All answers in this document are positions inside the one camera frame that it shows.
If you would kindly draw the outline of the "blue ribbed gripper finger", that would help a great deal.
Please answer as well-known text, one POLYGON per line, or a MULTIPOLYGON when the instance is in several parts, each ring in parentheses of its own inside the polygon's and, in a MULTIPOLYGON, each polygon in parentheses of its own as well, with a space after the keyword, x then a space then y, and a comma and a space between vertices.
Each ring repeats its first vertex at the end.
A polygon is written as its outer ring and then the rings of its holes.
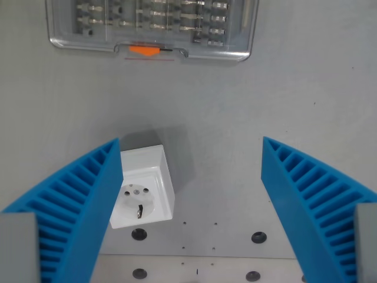
POLYGON ((42 282, 90 281, 122 182, 120 141, 114 139, 3 210, 36 217, 42 282))
POLYGON ((376 193, 269 137, 261 180, 306 281, 357 282, 355 209, 376 203, 376 193))

